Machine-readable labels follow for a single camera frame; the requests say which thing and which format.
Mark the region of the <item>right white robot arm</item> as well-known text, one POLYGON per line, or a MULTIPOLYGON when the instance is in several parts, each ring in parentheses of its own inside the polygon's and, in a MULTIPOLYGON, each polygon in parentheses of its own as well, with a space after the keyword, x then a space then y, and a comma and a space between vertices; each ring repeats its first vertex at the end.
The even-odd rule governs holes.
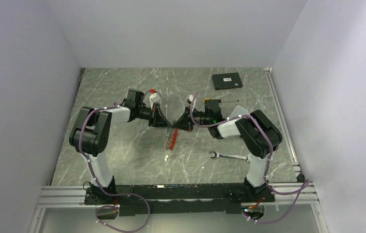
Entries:
POLYGON ((283 137, 277 127, 260 111, 249 113, 238 106, 231 116, 224 118, 220 108, 221 99, 205 99, 204 110, 198 111, 194 102, 189 100, 183 115, 172 123, 172 128, 192 131, 194 126, 207 128, 210 135, 216 139, 240 137, 249 155, 246 160, 250 163, 245 178, 248 184, 244 195, 249 201, 257 201, 263 195, 267 184, 269 162, 283 137))

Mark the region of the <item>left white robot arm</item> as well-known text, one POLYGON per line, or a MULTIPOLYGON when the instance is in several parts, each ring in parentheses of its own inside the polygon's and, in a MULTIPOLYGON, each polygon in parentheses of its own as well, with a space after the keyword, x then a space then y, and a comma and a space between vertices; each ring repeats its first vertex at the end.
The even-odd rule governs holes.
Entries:
POLYGON ((97 197, 103 203, 112 203, 117 195, 115 178, 103 153, 111 126, 142 119, 151 128, 169 131, 171 124, 161 111, 161 99, 161 94, 154 89, 146 92, 130 89, 121 103, 80 109, 69 136, 69 144, 84 158, 92 176, 91 190, 97 192, 97 197))

